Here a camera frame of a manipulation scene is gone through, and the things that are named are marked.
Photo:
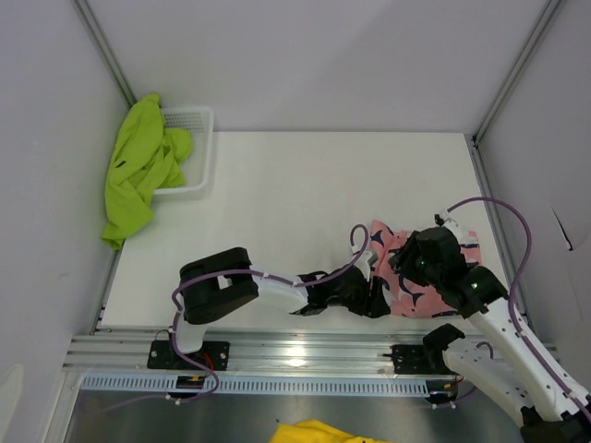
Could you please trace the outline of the pink shark print shorts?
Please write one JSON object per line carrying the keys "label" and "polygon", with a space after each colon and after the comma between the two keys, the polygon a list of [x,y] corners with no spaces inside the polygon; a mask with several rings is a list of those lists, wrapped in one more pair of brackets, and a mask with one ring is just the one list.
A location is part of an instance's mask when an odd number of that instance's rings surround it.
{"label": "pink shark print shorts", "polygon": [[374,220],[370,229],[370,249],[377,261],[371,276],[382,289],[391,314],[398,317],[456,317],[457,310],[447,305],[432,286],[420,286],[392,270],[388,260],[402,248],[411,231],[394,231],[383,221]]}

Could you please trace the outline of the lime green shorts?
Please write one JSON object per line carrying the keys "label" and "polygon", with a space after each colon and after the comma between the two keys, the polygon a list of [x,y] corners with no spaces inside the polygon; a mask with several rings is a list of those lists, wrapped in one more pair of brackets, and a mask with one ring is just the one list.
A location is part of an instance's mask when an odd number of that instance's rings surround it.
{"label": "lime green shorts", "polygon": [[180,165],[193,149],[188,130],[166,124],[159,94],[148,94],[131,107],[119,128],[105,178],[104,243],[119,250],[152,220],[155,191],[186,183]]}

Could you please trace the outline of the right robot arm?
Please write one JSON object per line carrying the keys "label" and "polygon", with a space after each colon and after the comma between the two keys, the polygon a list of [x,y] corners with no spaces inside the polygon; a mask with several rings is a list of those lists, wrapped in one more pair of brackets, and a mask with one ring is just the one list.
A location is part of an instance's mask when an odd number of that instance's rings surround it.
{"label": "right robot arm", "polygon": [[389,263],[411,282],[432,286],[502,357],[482,357],[464,333],[444,324],[423,339],[428,370],[447,368],[465,378],[513,419],[525,442],[589,441],[589,391],[527,326],[495,274],[465,260],[452,231],[412,232]]}

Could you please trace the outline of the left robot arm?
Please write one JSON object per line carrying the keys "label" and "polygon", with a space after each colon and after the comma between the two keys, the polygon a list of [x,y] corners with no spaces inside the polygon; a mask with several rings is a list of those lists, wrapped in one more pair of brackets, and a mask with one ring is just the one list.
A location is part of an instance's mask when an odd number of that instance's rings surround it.
{"label": "left robot arm", "polygon": [[207,326],[254,303],[277,307],[290,315],[310,317],[332,306],[368,318],[391,313],[392,296],[371,275],[377,255],[354,250],[353,259],[332,272],[314,271],[285,277],[252,264],[244,247],[235,247],[186,264],[172,301],[176,313],[168,358],[182,369],[193,367]]}

